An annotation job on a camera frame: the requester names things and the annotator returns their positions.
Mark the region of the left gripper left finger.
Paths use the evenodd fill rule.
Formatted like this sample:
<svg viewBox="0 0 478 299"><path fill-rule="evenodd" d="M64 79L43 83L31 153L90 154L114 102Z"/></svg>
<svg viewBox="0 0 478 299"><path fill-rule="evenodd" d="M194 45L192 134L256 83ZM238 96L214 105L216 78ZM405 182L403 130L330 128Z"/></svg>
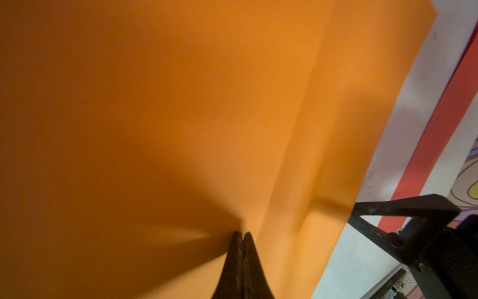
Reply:
<svg viewBox="0 0 478 299"><path fill-rule="evenodd" d="M244 247L241 232L235 232L229 245L225 263L212 299L243 298Z"/></svg>

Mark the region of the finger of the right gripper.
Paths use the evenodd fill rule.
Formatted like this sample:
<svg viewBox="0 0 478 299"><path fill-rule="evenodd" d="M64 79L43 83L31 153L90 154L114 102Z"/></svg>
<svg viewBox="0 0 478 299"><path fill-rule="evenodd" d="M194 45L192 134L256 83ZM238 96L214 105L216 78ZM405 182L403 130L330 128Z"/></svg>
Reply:
<svg viewBox="0 0 478 299"><path fill-rule="evenodd" d="M393 201L357 203L349 224L402 264L411 264L461 210L430 194Z"/></svg>

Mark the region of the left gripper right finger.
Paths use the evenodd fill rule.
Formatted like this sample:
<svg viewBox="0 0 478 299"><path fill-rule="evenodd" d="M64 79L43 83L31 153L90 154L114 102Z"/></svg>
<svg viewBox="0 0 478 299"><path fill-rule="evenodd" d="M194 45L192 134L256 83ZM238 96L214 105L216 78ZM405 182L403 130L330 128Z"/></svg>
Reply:
<svg viewBox="0 0 478 299"><path fill-rule="evenodd" d="M243 240L242 278L244 299L274 299L250 232Z"/></svg>

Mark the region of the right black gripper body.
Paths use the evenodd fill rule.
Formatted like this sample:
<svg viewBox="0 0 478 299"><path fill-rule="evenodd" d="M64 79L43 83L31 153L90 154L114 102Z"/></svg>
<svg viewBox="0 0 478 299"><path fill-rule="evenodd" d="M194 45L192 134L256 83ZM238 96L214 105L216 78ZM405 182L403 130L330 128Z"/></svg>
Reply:
<svg viewBox="0 0 478 299"><path fill-rule="evenodd" d="M426 299L476 299L478 217L468 216L455 229L446 227L410 272Z"/></svg>

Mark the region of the red paper sheet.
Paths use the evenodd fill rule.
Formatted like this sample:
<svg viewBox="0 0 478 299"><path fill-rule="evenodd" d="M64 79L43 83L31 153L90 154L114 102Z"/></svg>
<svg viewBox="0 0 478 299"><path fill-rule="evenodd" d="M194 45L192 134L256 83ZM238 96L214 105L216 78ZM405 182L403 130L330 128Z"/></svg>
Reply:
<svg viewBox="0 0 478 299"><path fill-rule="evenodd" d="M478 30L474 30L393 193L391 202L419 196L435 164L478 93Z"/></svg>

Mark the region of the orange paper sheet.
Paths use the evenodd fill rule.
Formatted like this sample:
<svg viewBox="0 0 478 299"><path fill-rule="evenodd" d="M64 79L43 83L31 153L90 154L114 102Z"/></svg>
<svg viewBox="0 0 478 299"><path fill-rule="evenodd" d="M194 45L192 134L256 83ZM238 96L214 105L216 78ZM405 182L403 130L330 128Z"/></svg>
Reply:
<svg viewBox="0 0 478 299"><path fill-rule="evenodd" d="M2 1L1 297L309 299L431 1Z"/></svg>

